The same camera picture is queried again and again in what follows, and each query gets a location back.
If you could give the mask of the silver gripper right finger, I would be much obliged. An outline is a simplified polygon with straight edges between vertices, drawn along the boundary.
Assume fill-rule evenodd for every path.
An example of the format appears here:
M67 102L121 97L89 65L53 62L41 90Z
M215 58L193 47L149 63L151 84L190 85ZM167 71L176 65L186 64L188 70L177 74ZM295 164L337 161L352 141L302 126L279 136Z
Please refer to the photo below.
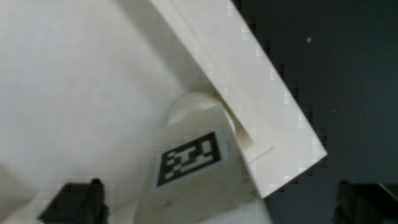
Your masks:
M337 185L334 224L398 224L398 184Z

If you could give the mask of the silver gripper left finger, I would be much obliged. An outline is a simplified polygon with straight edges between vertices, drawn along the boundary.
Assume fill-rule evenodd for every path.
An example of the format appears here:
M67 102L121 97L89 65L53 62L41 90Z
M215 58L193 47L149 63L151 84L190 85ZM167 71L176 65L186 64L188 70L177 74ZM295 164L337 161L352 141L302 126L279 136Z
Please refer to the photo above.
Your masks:
M42 224L108 224L105 185L97 178L62 186L37 220Z

